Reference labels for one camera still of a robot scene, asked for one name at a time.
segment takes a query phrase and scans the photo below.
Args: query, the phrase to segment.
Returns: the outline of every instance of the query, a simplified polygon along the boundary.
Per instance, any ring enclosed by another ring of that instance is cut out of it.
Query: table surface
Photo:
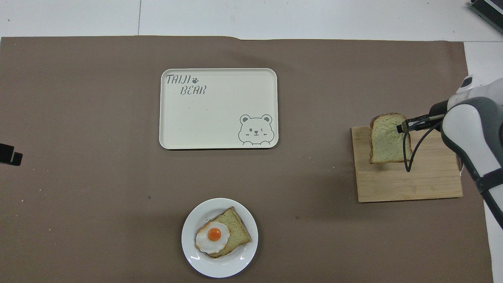
[[[224,35],[242,39],[327,38],[465,42],[468,71],[501,77],[503,35],[468,1],[129,0],[0,2],[0,36]],[[503,232],[486,208],[495,282],[503,282]]]

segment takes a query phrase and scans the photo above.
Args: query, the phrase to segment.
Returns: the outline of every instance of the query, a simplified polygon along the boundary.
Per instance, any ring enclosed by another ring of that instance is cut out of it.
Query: toast
[[[371,164],[403,162],[404,133],[398,133],[396,126],[406,119],[398,113],[382,114],[372,119],[369,135]],[[405,141],[405,153],[407,160],[410,161],[412,149],[409,134]]]
[[[229,207],[222,214],[211,219],[209,222],[220,222],[226,225],[230,230],[230,237],[223,249],[217,253],[208,254],[213,258],[218,258],[229,254],[238,246],[246,244],[252,240],[246,226],[243,224],[241,217],[237,214],[234,207]]]

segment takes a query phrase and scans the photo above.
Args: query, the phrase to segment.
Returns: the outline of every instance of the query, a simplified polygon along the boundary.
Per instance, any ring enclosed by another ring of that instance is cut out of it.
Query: cutting board
[[[456,155],[432,131],[419,146],[410,172],[403,163],[370,164],[370,127],[351,128],[359,202],[461,197]],[[425,130],[410,133],[412,149]]]

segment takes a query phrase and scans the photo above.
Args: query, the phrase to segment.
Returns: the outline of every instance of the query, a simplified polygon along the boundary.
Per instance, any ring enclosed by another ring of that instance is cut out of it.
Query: white tray
[[[170,150],[275,146],[276,73],[268,68],[166,70],[161,77],[159,142]]]

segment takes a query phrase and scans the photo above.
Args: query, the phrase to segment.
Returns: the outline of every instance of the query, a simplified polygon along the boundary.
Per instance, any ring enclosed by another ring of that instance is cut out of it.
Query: bear face
[[[270,145],[274,139],[274,132],[271,128],[273,118],[270,115],[263,115],[261,118],[250,118],[243,115],[240,118],[241,130],[239,131],[239,140],[245,144],[251,145]]]

